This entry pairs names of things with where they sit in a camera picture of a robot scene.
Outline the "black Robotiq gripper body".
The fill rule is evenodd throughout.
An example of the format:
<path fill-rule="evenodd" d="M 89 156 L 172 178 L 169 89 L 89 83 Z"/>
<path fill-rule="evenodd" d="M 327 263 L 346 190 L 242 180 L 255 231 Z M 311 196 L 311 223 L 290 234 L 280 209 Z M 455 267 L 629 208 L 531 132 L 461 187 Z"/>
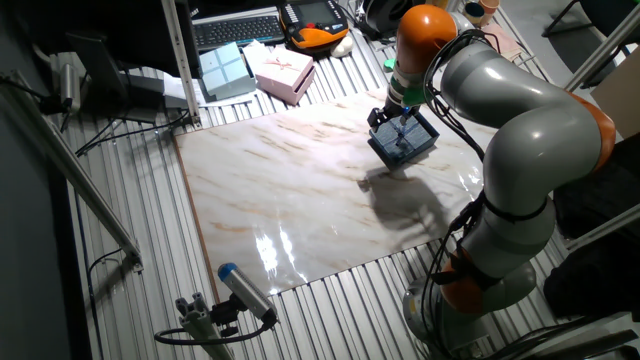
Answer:
<path fill-rule="evenodd" d="M 403 114 L 415 115 L 419 112 L 419 106 L 404 106 L 400 101 L 388 95 L 384 107 L 382 108 L 383 120 L 382 122 L 388 122 L 389 120 L 399 117 Z"/>

